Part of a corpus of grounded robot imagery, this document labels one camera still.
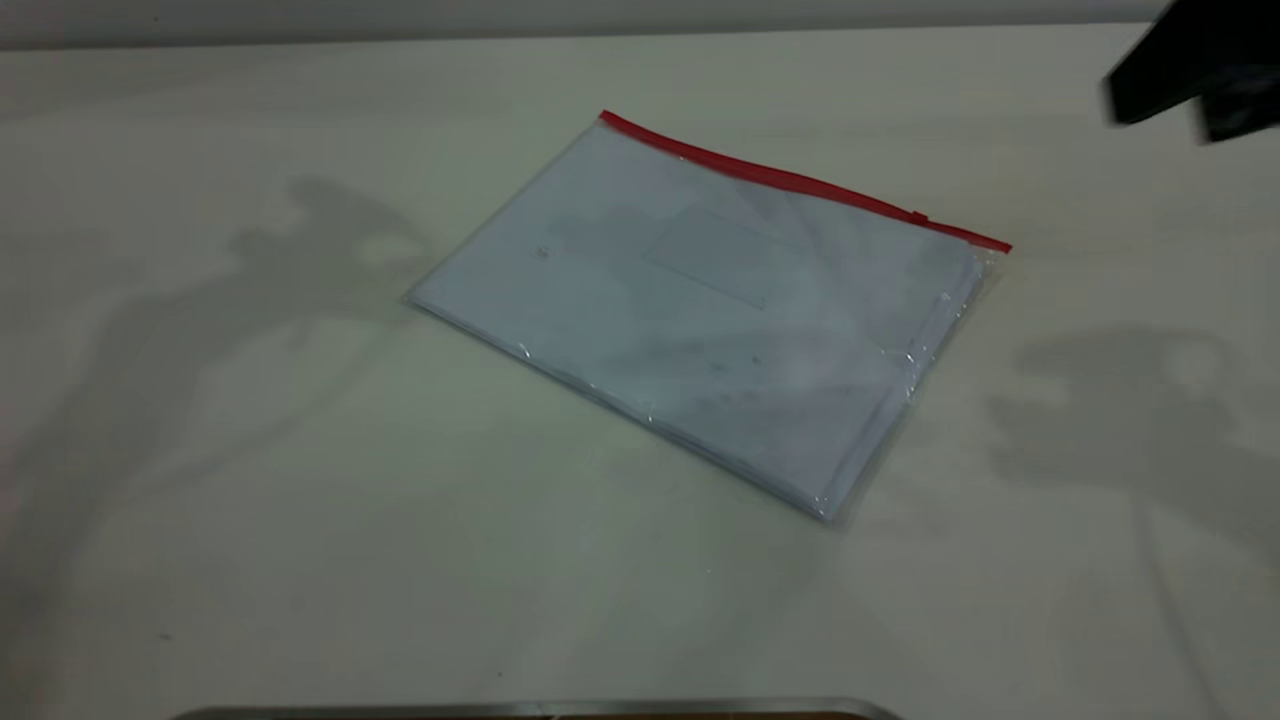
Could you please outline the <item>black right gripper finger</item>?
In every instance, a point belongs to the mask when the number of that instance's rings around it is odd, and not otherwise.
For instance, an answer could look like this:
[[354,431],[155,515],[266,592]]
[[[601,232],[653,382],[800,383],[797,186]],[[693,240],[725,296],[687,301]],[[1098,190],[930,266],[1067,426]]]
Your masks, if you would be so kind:
[[1110,118],[1134,126],[1251,67],[1279,68],[1276,1],[1172,1],[1106,76]]
[[1221,143],[1276,128],[1279,68],[1245,68],[1202,94],[1198,108],[1206,143]]

